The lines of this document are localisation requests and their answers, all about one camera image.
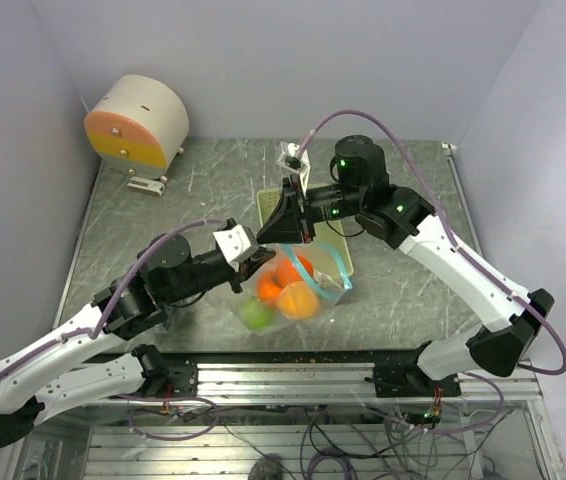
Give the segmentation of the small red-orange fruit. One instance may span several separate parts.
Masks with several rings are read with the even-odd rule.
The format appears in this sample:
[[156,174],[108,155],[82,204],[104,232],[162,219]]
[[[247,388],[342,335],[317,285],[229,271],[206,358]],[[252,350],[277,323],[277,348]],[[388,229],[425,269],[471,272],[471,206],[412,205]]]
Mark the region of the small red-orange fruit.
[[[304,256],[298,256],[296,257],[296,260],[304,268],[309,277],[313,278],[314,268],[312,263]],[[304,277],[293,263],[293,260],[288,257],[284,257],[276,266],[275,279],[280,286],[284,287],[290,283],[303,281]]]

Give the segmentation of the yellow-green perforated plastic basket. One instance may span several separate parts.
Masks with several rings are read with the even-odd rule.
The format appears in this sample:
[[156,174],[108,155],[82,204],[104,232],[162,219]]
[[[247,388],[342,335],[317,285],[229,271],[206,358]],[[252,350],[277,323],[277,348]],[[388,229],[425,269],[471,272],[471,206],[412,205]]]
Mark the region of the yellow-green perforated plastic basket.
[[[271,216],[279,202],[280,189],[261,189],[256,194],[256,203],[261,225]],[[354,274],[354,267],[347,241],[341,236],[343,228],[340,221],[332,221],[329,225],[320,222],[315,226],[316,236],[311,244],[298,246],[294,251],[304,256],[320,273],[336,276],[338,266],[329,247],[332,247],[342,260],[344,269],[349,277]]]

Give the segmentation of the green apple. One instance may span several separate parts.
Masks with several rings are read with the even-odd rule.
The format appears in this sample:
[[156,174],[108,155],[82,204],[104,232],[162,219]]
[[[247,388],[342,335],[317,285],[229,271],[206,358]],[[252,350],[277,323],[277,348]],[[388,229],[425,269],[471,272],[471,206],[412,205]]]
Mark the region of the green apple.
[[250,330],[259,331],[273,324],[274,311],[269,305],[251,297],[241,304],[239,318]]

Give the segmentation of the blue-zipper clear bag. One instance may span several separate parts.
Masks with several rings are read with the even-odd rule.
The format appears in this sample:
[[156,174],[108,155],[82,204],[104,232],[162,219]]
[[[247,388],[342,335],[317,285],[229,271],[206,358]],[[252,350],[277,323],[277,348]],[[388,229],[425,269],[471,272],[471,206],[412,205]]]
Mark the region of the blue-zipper clear bag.
[[276,247],[276,257],[270,262],[266,263],[262,268],[260,268],[253,276],[251,276],[250,279],[241,284],[243,288],[243,291],[241,293],[233,293],[229,287],[219,287],[208,295],[209,303],[214,306],[214,308],[230,314],[232,318],[243,325],[239,318],[239,309],[241,304],[248,298],[257,298],[256,288],[259,276],[269,270],[275,271],[277,264],[284,257],[288,257],[293,260],[293,263],[300,270],[301,275],[304,277],[304,280],[302,282],[305,282],[317,295],[320,302],[320,309],[318,313],[308,320],[296,321],[286,318],[275,306],[271,307],[274,311],[274,321],[270,327],[263,330],[254,331],[250,330],[244,325],[243,326],[250,332],[257,335],[266,335],[297,323],[316,320],[320,315],[328,313],[328,311],[331,310],[332,307],[336,306],[346,293],[353,289],[351,278],[347,275],[341,258],[332,247],[329,247],[329,251],[336,261],[339,273],[336,276],[330,276],[324,273],[320,273],[313,267],[314,277],[310,278],[304,268],[296,260],[296,257],[302,256],[294,251],[294,248],[298,246],[302,245],[280,245]]

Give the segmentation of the yellow-orange peach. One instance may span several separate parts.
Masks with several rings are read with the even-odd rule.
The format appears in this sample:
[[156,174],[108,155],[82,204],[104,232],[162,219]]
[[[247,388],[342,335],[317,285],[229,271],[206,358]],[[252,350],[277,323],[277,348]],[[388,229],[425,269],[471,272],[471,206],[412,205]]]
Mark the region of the yellow-orange peach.
[[276,307],[288,319],[302,321],[315,316],[320,302],[314,291],[302,281],[286,285],[280,292]]

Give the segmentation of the orange fruit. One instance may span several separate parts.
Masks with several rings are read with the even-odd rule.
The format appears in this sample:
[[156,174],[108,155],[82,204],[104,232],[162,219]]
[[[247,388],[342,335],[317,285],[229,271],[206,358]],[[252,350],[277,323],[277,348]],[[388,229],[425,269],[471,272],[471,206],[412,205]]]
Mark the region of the orange fruit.
[[279,284],[274,270],[266,271],[259,276],[256,295],[264,304],[275,307],[282,290],[283,287]]

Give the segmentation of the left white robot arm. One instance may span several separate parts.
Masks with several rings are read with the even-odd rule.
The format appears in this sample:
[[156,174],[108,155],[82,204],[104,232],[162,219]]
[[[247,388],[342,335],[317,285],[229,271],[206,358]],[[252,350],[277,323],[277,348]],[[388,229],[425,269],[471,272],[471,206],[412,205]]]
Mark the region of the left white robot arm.
[[214,237],[214,248],[197,256],[179,233],[153,239],[124,276],[74,317],[0,360],[0,449],[86,403],[174,391],[169,368],[154,345],[140,344],[95,367],[82,364],[167,321],[171,309],[187,307],[217,286],[241,292],[243,282],[275,256],[240,227]]

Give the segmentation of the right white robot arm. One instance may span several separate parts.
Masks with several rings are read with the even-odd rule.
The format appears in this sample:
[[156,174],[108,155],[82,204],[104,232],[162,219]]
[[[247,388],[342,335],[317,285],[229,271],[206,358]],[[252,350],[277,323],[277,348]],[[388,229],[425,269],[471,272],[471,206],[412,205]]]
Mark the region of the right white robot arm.
[[374,375],[378,388],[407,388],[422,396],[459,372],[482,369],[508,377],[554,305],[544,289],[529,291],[507,279],[468,247],[415,190],[391,183],[383,149],[363,135],[340,139],[330,161],[333,181],[308,185],[309,157],[284,142],[278,165],[288,174],[273,213],[257,234],[262,244],[311,242],[319,222],[351,217],[362,230],[420,263],[478,316],[472,330],[428,341],[397,374]]

